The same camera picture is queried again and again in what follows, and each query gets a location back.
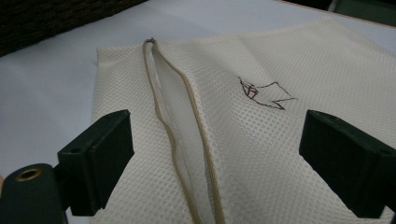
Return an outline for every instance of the white mesh fabric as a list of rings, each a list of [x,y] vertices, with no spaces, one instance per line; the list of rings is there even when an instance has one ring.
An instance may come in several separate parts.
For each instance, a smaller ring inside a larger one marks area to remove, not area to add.
[[[216,190],[219,201],[212,206],[221,209],[215,217],[226,223],[389,223],[388,208],[380,219],[356,218],[299,156],[298,146],[305,111],[314,109],[396,147],[394,55],[332,19],[273,32],[158,41],[156,48],[162,56],[155,50],[148,56],[155,64],[150,75],[179,142],[177,166],[204,223],[213,222],[209,195]],[[141,47],[99,55],[96,118],[128,108],[136,155],[94,223],[191,222],[169,141],[153,112]],[[174,207],[162,207],[169,194]]]
[[[98,55],[94,119],[128,109],[134,156],[91,223],[191,223],[168,137],[154,113],[142,47],[99,49]]]

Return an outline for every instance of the zipper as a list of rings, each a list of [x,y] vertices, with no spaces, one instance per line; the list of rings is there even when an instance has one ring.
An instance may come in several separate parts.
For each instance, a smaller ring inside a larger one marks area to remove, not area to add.
[[[147,48],[147,43],[153,43],[151,41],[153,41],[153,38],[151,38],[150,40],[146,40],[144,42],[144,44],[143,44],[143,55],[144,55],[145,67],[146,67],[146,71],[147,71],[147,75],[148,75],[148,82],[149,82],[149,85],[150,85],[150,88],[151,88],[151,91],[152,91],[152,94],[153,94],[155,113],[156,113],[156,116],[157,116],[158,120],[162,123],[163,127],[166,130],[166,134],[168,136],[169,143],[171,145],[171,150],[172,150],[172,153],[171,153],[172,154],[172,163],[173,163],[174,168],[176,170],[177,178],[178,178],[178,180],[179,180],[179,182],[181,184],[183,193],[184,193],[184,195],[186,197],[187,205],[188,205],[190,213],[191,213],[192,222],[193,223],[197,223],[197,224],[201,224],[202,221],[201,221],[201,219],[199,217],[199,213],[198,213],[198,209],[197,209],[196,204],[195,204],[195,200],[191,197],[191,195],[190,195],[190,193],[188,191],[187,185],[186,185],[186,181],[184,180],[184,178],[183,178],[183,176],[182,176],[182,174],[181,174],[181,172],[180,172],[180,170],[179,170],[179,168],[177,166],[175,135],[174,135],[172,129],[170,128],[170,126],[163,119],[163,114],[161,112],[160,105],[159,105],[158,99],[157,99],[157,95],[156,95],[155,90],[154,90],[154,85],[152,83],[151,76],[149,74],[149,64],[148,64],[148,59],[147,59],[147,54],[146,54],[146,48]]]
[[[187,76],[184,75],[182,72],[180,72],[177,68],[175,68],[164,56],[163,56],[163,52],[161,50],[161,48],[159,47],[157,41],[154,38],[148,39],[145,41],[144,43],[144,47],[143,47],[143,51],[145,53],[145,64],[146,64],[146,69],[148,69],[147,66],[147,59],[146,59],[146,45],[147,43],[152,43],[153,47],[158,51],[159,55],[162,57],[162,59],[176,72],[180,75],[181,79],[183,80],[184,86],[187,90],[187,93],[189,95],[189,99],[190,99],[190,103],[191,103],[191,107],[192,107],[192,111],[193,114],[195,116],[195,120],[197,122],[197,126],[199,129],[199,133],[201,135],[201,140],[203,142],[203,146],[204,146],[204,153],[205,153],[205,159],[207,161],[207,169],[209,172],[209,179],[210,179],[210,185],[212,188],[212,195],[213,195],[213,201],[214,201],[214,205],[215,205],[215,220],[216,223],[219,224],[223,224],[225,223],[224,220],[224,214],[221,208],[221,203],[220,203],[220,198],[219,198],[219,189],[218,189],[218,183],[217,183],[217,179],[216,179],[216,175],[214,172],[214,165],[213,165],[213,161],[210,157],[210,153],[209,153],[209,146],[205,137],[205,131],[203,128],[203,124],[202,124],[202,120],[201,117],[199,116],[199,112],[198,112],[198,106],[195,102],[195,98],[192,92],[192,87],[191,84],[189,82],[189,80],[187,79]]]

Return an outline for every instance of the white table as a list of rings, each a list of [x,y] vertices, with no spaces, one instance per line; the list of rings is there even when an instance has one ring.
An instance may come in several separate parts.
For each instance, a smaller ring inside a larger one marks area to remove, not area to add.
[[[396,54],[395,28],[274,0],[150,0],[8,54],[0,58],[0,174],[56,165],[56,153],[89,127],[98,47],[271,30],[323,16]]]

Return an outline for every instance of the mesh laundry bag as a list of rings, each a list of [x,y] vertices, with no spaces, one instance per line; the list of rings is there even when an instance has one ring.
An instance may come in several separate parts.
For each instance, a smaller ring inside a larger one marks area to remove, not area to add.
[[[337,21],[98,60],[94,118],[129,109],[135,155],[92,223],[390,222],[356,218],[298,152],[307,109],[396,147],[396,57]]]

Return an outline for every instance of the dark wicker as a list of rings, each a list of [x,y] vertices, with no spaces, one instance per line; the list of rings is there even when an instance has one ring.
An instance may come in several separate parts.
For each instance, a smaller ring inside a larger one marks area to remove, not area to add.
[[[0,57],[146,0],[0,0]]]

